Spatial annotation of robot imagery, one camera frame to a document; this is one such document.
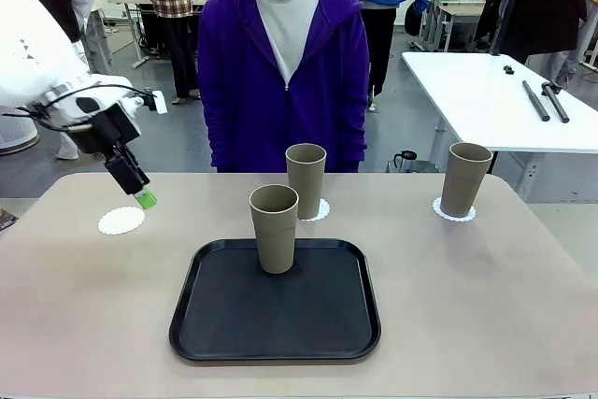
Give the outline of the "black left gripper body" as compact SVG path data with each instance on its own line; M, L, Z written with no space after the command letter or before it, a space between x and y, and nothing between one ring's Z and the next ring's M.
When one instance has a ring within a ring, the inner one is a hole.
M73 125L69 137L85 154L101 153L106 160L123 156L135 157L127 144L140 137L138 126L120 105L98 112L78 129Z

